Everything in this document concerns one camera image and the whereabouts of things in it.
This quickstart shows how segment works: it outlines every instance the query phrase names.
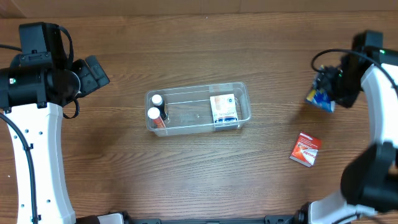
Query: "small bottle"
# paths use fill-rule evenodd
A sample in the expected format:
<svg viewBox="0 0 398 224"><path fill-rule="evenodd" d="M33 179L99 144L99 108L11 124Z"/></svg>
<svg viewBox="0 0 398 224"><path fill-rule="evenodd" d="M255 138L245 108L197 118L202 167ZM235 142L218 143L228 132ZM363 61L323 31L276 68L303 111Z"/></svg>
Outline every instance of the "small bottle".
<svg viewBox="0 0 398 224"><path fill-rule="evenodd" d="M164 122L160 117L160 111L156 107L150 108L148 110L148 117L154 121L157 128L166 128L166 125L164 125Z"/></svg>
<svg viewBox="0 0 398 224"><path fill-rule="evenodd" d="M159 109L160 117L163 120L166 120L167 117L168 117L168 114L167 114L168 111L167 111L167 107L166 107L165 101L162 99L162 97L160 95L154 95L152 97L152 103L154 104L154 106L157 109Z"/></svg>

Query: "plastic bin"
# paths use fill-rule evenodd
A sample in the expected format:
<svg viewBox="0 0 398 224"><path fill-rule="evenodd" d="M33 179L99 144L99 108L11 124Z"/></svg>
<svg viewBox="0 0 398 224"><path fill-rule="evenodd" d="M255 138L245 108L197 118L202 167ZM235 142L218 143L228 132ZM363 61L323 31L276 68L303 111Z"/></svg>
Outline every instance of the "plastic bin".
<svg viewBox="0 0 398 224"><path fill-rule="evenodd" d="M238 120L228 123L214 123L210 97L234 94ZM148 118L148 109L154 105L151 98L159 94L165 100L169 119L166 128L156 128ZM149 131L158 136L205 133L225 129L241 128L251 119L248 91L244 83L222 83L214 85L188 86L148 91L145 95L145 118Z"/></svg>

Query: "red card box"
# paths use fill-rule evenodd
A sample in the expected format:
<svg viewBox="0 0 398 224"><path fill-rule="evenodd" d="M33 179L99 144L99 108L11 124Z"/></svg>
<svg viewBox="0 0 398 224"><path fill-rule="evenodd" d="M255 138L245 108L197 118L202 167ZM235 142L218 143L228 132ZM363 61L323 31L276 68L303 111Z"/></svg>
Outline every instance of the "red card box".
<svg viewBox="0 0 398 224"><path fill-rule="evenodd" d="M307 167L311 167L315 163L318 150L321 148L321 140L301 132L297 138L296 145L290 158Z"/></svg>

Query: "blue packet in gripper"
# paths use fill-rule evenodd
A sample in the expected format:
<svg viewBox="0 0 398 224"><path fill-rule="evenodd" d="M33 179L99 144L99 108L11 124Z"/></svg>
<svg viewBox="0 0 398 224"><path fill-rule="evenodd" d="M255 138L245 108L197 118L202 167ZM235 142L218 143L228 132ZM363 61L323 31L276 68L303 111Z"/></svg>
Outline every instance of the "blue packet in gripper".
<svg viewBox="0 0 398 224"><path fill-rule="evenodd" d="M316 75L311 90L308 92L305 101L329 113L333 113L335 111L336 103L330 100L328 93L324 89L321 88L318 90L317 88L316 79L319 75L319 73Z"/></svg>

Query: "brown wooden surface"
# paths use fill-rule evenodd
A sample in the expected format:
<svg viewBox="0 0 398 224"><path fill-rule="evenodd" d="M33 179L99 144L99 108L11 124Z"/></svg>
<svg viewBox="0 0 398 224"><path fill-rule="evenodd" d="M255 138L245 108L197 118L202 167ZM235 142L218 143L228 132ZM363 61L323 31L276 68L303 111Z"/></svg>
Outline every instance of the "brown wooden surface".
<svg viewBox="0 0 398 224"><path fill-rule="evenodd" d="M19 46L18 25L34 21L0 20L0 43ZM65 177L78 217L119 210L168 220L262 217L327 196L368 145L368 111L363 94L333 114L303 103L314 76L310 60L324 49L349 48L365 29L383 31L385 47L398 49L394 12L45 21L66 27L76 58L97 55L111 79L80 100L77 119L63 121ZM1 50L0 67L14 55ZM337 64L338 56L319 63ZM252 120L242 129L170 138L146 130L146 91L223 82L248 87ZM323 141L310 169L288 158L300 131ZM0 223L15 223L16 173L4 123L0 141ZM383 219L398 222L398 215Z"/></svg>
<svg viewBox="0 0 398 224"><path fill-rule="evenodd" d="M396 11L396 0L0 0L6 18Z"/></svg>

